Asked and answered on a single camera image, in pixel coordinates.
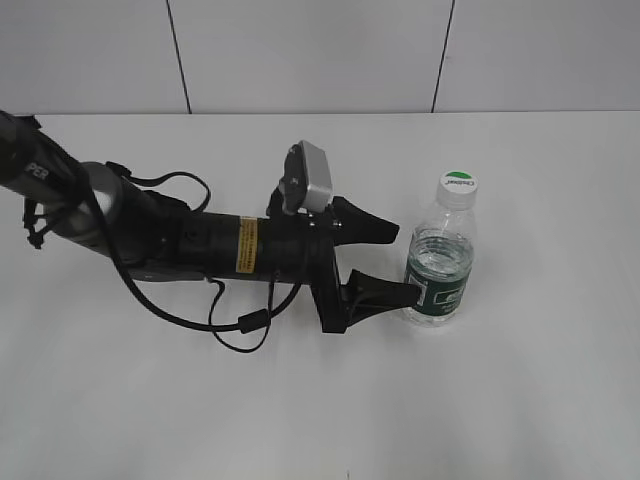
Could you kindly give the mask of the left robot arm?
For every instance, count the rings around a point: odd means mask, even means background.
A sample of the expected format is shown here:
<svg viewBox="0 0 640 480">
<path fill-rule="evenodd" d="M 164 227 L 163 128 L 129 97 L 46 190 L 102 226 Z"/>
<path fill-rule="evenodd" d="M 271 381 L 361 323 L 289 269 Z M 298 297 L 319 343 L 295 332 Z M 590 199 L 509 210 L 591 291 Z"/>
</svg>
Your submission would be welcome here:
<svg viewBox="0 0 640 480">
<path fill-rule="evenodd" d="M 335 250 L 387 245 L 396 224 L 332 192 L 325 152 L 293 144 L 264 217 L 210 213 L 161 194 L 158 180 L 124 166 L 80 162 L 32 116 L 1 116 L 1 184 L 22 196 L 28 242 L 56 234 L 108 257 L 139 301 L 140 282 L 225 280 L 308 286 L 326 333 L 414 305 L 417 286 L 353 271 L 339 276 Z"/>
</svg>

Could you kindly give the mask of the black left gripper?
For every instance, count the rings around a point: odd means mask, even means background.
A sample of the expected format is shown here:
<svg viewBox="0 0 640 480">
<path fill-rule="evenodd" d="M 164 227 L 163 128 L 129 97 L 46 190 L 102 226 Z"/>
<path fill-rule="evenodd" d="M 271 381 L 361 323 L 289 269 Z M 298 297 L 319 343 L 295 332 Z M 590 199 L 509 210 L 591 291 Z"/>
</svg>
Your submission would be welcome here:
<svg viewBox="0 0 640 480">
<path fill-rule="evenodd" d="M 393 244 L 400 227 L 335 196 L 321 213 L 272 218 L 200 213 L 186 216 L 179 265 L 223 279 L 307 285 L 324 333 L 414 306 L 421 288 L 353 270 L 340 285 L 334 246 Z"/>
</svg>

